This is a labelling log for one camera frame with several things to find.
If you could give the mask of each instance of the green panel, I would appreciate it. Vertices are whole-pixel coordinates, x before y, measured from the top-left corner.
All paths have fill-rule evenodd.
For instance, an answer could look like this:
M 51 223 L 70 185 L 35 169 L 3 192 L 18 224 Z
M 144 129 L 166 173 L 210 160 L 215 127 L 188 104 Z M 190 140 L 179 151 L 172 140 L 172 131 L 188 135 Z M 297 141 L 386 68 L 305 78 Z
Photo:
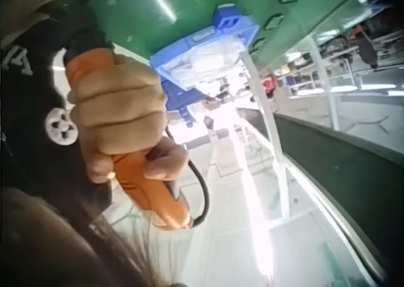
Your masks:
M 258 34 L 258 38 L 267 39 L 254 55 L 256 64 L 263 67 L 306 36 L 342 1 L 280 4 L 279 0 L 91 0 L 90 4 L 110 39 L 145 58 L 208 26 L 220 4 L 235 3 L 260 25 L 271 15 L 283 13 L 285 19 L 278 29 Z

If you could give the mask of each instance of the orange power tool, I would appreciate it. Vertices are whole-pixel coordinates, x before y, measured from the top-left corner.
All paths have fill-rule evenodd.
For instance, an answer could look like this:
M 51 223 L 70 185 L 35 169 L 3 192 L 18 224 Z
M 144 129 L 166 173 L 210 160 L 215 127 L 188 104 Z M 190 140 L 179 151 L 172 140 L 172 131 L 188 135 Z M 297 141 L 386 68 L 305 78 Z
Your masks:
M 70 87 L 74 88 L 80 79 L 99 69 L 115 65 L 112 46 L 98 29 L 95 17 L 87 9 L 70 16 L 73 31 L 64 44 L 66 53 L 64 65 Z M 192 162 L 189 166 L 201 182 L 205 196 L 205 208 L 195 220 L 189 214 L 189 205 L 175 182 L 149 180 L 144 176 L 147 151 L 134 151 L 126 155 L 115 155 L 116 178 L 133 202 L 151 218 L 153 225 L 164 230 L 181 230 L 200 224 L 208 212 L 208 192 L 202 176 Z

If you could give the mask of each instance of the dark hair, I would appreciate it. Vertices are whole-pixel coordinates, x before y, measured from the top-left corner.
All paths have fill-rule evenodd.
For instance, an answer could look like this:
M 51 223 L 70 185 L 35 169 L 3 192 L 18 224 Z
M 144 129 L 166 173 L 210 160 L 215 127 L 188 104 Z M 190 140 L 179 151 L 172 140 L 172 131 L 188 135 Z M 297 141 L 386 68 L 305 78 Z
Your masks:
M 3 189 L 2 205 L 1 267 L 7 274 L 7 276 L 2 275 L 2 280 L 11 280 L 6 281 L 7 286 L 27 286 L 28 282 L 32 286 L 39 286 L 35 282 L 41 282 L 41 286 L 56 287 L 168 287 L 172 284 L 172 278 L 165 279 L 157 270 L 155 264 L 157 261 L 153 259 L 152 249 L 157 250 L 158 246 L 150 246 L 152 244 L 150 244 L 149 234 L 136 238 L 132 244 L 129 244 L 103 217 L 95 220 L 90 226 L 86 220 L 80 218 L 69 219 L 68 223 L 44 200 L 31 197 L 17 189 Z M 82 205 L 82 208 L 89 215 L 92 214 L 90 207 Z M 38 223 L 33 223 L 35 222 L 32 221 L 33 219 L 39 220 Z M 27 225 L 35 226 L 36 230 L 26 229 Z M 65 228 L 68 233 L 60 238 Z M 55 233 L 54 236 L 59 237 L 56 240 L 65 240 L 66 243 L 33 247 L 33 245 L 48 244 L 49 241 L 46 238 L 52 240 L 52 235 L 45 234 L 47 231 L 50 232 L 49 234 Z M 69 251 L 69 249 L 81 249 L 81 247 L 87 250 L 83 253 L 80 250 Z M 29 263 L 26 261 L 27 254 L 35 255 L 35 253 L 37 257 L 32 258 L 38 259 L 38 264 L 43 262 L 45 265 L 39 266 L 38 269 L 43 270 L 47 268 L 46 265 L 50 265 L 49 270 L 35 271 L 36 265 L 31 264 L 36 263 L 36 260 L 27 264 Z M 57 257 L 60 253 L 68 257 L 59 259 L 59 265 L 54 266 L 53 263 L 49 264 L 49 259 L 42 257 L 46 253 L 51 257 Z M 61 265 L 60 261 L 70 263 Z

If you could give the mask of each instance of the ceiling light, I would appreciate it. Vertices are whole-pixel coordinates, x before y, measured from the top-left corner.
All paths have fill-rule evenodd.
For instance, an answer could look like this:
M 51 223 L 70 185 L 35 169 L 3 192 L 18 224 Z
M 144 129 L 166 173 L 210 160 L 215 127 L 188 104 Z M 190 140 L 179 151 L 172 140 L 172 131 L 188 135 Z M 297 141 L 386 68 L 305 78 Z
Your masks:
M 389 90 L 387 92 L 389 96 L 393 97 L 404 97 L 404 91 L 403 90 Z
M 361 90 L 387 90 L 388 88 L 396 88 L 394 84 L 366 84 L 361 86 Z
M 315 88 L 312 90 L 298 90 L 296 94 L 298 96 L 309 96 L 309 95 L 318 95 L 324 92 L 325 92 L 324 88 Z
M 347 91 L 354 91 L 358 88 L 354 85 L 342 85 L 342 86 L 334 86 L 331 88 L 332 93 L 345 93 Z
M 290 52 L 288 54 L 286 54 L 286 56 L 288 57 L 288 62 L 292 62 L 295 61 L 296 59 L 300 58 L 302 56 L 301 52 Z
M 54 71 L 64 71 L 64 67 L 62 67 L 62 66 L 57 66 L 57 65 L 53 65 L 53 66 L 52 66 L 52 69 L 53 69 Z

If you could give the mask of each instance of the fluorescent light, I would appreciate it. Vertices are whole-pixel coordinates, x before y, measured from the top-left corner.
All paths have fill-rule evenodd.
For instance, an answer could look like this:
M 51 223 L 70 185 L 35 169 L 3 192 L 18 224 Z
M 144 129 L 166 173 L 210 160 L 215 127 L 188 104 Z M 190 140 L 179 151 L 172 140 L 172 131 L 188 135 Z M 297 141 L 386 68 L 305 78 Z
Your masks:
M 389 96 L 394 96 L 394 97 L 404 97 L 404 91 L 403 90 L 389 90 L 387 92 Z
M 334 86 L 331 88 L 332 93 L 345 93 L 346 91 L 354 91 L 358 88 L 354 85 Z
M 253 176 L 248 169 L 243 145 L 236 135 L 234 127 L 229 126 L 228 130 L 234 147 L 234 153 L 236 155 L 237 162 L 242 169 L 242 186 L 247 201 L 247 208 L 252 232 L 252 244 L 257 259 L 258 269 L 268 279 L 271 279 L 273 276 L 273 249 L 271 246 L 270 235 L 267 229 L 268 225 L 266 224 L 263 208 L 261 207 L 257 187 L 254 183 Z
M 298 96 L 309 96 L 309 95 L 318 95 L 324 92 L 325 92 L 324 88 L 315 88 L 312 90 L 298 90 L 296 94 Z
M 53 65 L 53 66 L 52 66 L 52 69 L 53 69 L 54 71 L 64 71 L 64 67 L 62 67 L 62 66 L 57 66 L 57 65 Z
M 354 85 L 342 85 L 342 86 L 334 86 L 331 88 L 332 93 L 345 93 L 346 91 L 354 91 L 358 88 Z M 298 96 L 309 96 L 309 95 L 319 95 L 324 93 L 324 88 L 314 88 L 311 90 L 298 90 Z
M 167 0 L 156 0 L 156 2 L 160 6 L 160 9 L 163 11 L 163 13 L 167 16 L 167 18 L 172 23 L 175 23 L 177 21 L 177 16 L 175 15 Z
M 288 57 L 288 62 L 292 62 L 295 61 L 296 59 L 300 58 L 302 56 L 301 52 L 290 52 L 288 54 L 286 54 L 286 56 Z
M 387 90 L 388 88 L 396 88 L 394 84 L 366 84 L 361 87 L 362 90 Z

